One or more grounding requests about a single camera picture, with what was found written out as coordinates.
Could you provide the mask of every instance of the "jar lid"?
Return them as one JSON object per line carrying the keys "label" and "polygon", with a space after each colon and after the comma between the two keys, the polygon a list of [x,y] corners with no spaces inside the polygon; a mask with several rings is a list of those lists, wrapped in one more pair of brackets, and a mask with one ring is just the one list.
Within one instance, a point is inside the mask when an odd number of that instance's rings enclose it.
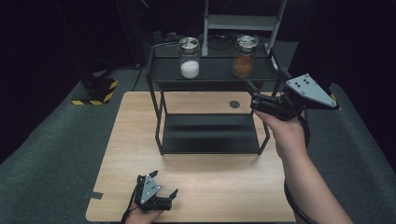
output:
{"label": "jar lid", "polygon": [[245,53],[256,51],[257,45],[259,45],[259,38],[257,36],[242,35],[236,40],[236,48]]}
{"label": "jar lid", "polygon": [[199,41],[194,37],[184,37],[178,42],[178,48],[184,53],[195,53],[199,48]]}

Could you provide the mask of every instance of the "glass jar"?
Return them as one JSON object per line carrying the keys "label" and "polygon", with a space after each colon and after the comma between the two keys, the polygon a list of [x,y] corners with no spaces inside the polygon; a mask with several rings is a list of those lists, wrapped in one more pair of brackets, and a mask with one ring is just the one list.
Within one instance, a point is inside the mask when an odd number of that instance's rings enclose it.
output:
{"label": "glass jar", "polygon": [[194,37],[184,37],[178,42],[180,72],[183,77],[194,78],[199,74],[200,45]]}
{"label": "glass jar", "polygon": [[257,36],[243,35],[236,40],[236,51],[233,57],[234,76],[250,77],[258,44],[259,38]]}

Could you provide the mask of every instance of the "forearm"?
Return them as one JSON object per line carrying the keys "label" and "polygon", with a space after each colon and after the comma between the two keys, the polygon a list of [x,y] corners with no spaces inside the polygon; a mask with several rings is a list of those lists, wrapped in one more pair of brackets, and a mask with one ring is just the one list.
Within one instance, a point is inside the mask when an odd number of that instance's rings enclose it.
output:
{"label": "forearm", "polygon": [[291,197],[301,211],[318,223],[352,223],[308,155],[282,161]]}

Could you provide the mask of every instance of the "jar with orange contents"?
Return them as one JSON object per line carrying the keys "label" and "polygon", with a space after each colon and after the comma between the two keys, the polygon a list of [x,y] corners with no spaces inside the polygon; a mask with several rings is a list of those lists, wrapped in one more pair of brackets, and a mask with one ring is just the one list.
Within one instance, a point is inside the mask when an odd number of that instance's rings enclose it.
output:
{"label": "jar with orange contents", "polygon": [[236,52],[233,58],[234,76],[240,78],[250,77],[258,44],[259,38],[257,36],[243,35],[237,39]]}

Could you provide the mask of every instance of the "gray carpet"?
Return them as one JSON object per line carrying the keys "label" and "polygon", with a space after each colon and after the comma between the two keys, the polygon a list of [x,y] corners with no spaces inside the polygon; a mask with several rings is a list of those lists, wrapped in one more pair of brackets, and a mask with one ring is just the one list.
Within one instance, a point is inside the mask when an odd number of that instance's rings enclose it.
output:
{"label": "gray carpet", "polygon": [[[296,43],[276,42],[282,67]],[[174,53],[162,47],[160,53]],[[122,95],[147,91],[145,69],[117,69],[107,105],[71,105],[80,84],[0,165],[0,223],[89,223],[85,212]],[[353,105],[337,85],[340,111],[310,111],[309,151],[329,186],[356,223],[396,220],[396,176]]]}

